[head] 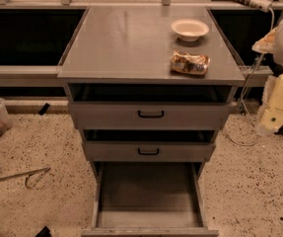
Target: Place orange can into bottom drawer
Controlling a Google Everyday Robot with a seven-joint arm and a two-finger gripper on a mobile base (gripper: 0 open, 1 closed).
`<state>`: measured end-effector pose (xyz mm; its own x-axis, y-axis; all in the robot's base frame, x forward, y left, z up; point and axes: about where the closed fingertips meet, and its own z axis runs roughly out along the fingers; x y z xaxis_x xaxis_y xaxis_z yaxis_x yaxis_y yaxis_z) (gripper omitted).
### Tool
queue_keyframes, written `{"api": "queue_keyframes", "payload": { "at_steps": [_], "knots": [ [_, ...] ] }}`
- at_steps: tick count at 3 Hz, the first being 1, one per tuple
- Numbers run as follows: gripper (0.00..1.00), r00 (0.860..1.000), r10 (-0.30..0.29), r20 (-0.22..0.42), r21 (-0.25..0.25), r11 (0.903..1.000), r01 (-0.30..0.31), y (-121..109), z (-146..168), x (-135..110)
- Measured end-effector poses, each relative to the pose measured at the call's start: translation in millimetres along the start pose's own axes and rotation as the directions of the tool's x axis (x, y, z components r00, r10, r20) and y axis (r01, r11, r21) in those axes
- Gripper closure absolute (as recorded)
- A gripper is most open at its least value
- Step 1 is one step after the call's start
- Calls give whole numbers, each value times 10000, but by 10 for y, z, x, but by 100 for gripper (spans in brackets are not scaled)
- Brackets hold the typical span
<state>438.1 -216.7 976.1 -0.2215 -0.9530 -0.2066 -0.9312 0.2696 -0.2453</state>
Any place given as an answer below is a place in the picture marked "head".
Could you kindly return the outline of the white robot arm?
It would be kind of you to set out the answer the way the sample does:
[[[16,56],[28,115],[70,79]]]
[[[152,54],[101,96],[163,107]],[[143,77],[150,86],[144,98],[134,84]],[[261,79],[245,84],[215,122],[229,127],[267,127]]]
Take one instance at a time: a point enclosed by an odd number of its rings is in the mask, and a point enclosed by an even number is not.
[[[276,28],[258,40],[253,51],[271,53],[273,61],[283,66],[283,19]],[[262,95],[262,106],[257,114],[255,130],[260,135],[271,135],[283,126],[283,73],[269,76]]]

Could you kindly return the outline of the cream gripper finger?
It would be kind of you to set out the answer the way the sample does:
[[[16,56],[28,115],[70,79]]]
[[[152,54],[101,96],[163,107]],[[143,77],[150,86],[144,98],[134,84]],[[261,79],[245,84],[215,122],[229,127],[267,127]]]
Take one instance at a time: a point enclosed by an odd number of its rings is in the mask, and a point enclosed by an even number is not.
[[[283,126],[283,73],[269,76],[257,113],[255,130],[259,135],[271,135]]]

